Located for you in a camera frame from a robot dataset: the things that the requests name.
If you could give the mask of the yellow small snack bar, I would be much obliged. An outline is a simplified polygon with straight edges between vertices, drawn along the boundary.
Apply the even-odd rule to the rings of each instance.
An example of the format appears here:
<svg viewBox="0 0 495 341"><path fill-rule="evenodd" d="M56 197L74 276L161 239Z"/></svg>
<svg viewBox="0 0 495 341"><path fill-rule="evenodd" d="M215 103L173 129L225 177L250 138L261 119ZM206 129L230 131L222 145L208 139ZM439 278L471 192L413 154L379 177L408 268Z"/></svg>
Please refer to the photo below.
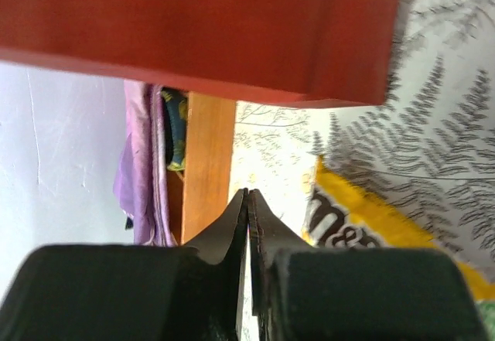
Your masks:
<svg viewBox="0 0 495 341"><path fill-rule="evenodd" d="M478 301L494 299L494 182L455 182L445 195L427 179L393 186L388 203L316 159L303 239L314 247L435 248L448 254Z"/></svg>

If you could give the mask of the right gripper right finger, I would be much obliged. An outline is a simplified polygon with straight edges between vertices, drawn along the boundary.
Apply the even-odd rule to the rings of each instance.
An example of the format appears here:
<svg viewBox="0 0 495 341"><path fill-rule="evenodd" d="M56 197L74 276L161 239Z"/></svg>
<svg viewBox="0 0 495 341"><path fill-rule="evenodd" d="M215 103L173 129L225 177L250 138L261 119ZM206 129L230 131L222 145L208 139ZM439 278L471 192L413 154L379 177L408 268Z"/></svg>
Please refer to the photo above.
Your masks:
<svg viewBox="0 0 495 341"><path fill-rule="evenodd" d="M383 247L315 192L316 247L249 195L252 312L263 340L485 340L461 271L431 248Z"/></svg>

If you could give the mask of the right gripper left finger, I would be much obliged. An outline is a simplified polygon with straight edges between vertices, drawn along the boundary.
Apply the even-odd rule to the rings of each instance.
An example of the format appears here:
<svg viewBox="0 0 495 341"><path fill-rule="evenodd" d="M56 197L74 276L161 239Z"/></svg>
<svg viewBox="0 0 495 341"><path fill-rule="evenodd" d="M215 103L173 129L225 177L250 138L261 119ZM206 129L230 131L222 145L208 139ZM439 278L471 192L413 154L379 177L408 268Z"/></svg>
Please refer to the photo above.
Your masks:
<svg viewBox="0 0 495 341"><path fill-rule="evenodd" d="M49 245L22 263L3 340L238 340L248 193L180 247Z"/></svg>

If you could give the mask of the red paper bag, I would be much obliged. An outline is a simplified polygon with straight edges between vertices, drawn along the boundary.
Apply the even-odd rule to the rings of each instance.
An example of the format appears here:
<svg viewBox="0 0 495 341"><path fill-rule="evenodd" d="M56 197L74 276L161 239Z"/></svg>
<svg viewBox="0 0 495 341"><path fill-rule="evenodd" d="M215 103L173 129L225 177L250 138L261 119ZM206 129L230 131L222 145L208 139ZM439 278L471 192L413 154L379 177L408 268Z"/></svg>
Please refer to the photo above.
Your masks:
<svg viewBox="0 0 495 341"><path fill-rule="evenodd" d="M1 58L288 107L383 103L399 0L1 0Z"/></svg>

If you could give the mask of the dark packet in tray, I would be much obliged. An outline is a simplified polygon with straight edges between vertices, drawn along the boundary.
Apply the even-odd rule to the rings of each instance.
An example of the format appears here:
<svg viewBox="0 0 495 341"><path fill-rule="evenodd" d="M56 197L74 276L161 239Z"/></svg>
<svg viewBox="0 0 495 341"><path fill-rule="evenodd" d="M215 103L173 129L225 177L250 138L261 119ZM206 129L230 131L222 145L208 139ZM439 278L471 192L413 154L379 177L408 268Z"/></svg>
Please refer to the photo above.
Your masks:
<svg viewBox="0 0 495 341"><path fill-rule="evenodd" d="M186 128L188 98L180 90L163 87L162 109L166 137L166 167L173 172L183 172L186 155Z"/></svg>

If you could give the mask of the floral table cloth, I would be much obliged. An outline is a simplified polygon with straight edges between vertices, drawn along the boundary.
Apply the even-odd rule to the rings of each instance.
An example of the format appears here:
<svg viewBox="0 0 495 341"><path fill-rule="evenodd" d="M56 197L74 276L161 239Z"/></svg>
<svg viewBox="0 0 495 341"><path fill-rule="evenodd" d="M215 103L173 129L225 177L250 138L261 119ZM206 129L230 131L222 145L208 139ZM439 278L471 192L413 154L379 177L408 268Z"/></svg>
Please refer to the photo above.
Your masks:
<svg viewBox="0 0 495 341"><path fill-rule="evenodd" d="M298 235L316 159L395 203L403 183L494 182L494 0L400 0L383 104L291 109L240 102L230 191L259 189ZM241 326L261 340L252 290Z"/></svg>

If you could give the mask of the purple frozen gift bag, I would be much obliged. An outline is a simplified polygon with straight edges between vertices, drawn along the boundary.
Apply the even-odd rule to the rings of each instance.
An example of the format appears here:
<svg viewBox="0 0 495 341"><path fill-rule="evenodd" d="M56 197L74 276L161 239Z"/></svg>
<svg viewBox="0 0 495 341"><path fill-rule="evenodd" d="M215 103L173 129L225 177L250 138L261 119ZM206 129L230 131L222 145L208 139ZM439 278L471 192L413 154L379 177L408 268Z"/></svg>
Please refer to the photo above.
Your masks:
<svg viewBox="0 0 495 341"><path fill-rule="evenodd" d="M126 80L125 145L113 191L133 229L134 243L173 247L166 177L166 121L162 87Z"/></svg>

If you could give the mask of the orange wooden tray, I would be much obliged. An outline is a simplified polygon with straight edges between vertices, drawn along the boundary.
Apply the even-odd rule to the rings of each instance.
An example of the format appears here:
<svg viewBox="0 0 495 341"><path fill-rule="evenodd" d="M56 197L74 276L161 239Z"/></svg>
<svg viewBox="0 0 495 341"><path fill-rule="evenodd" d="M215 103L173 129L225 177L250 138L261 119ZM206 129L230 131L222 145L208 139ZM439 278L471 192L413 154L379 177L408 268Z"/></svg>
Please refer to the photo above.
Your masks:
<svg viewBox="0 0 495 341"><path fill-rule="evenodd" d="M169 227L184 244L212 224L229 200L236 102L188 95L185 171L168 171Z"/></svg>

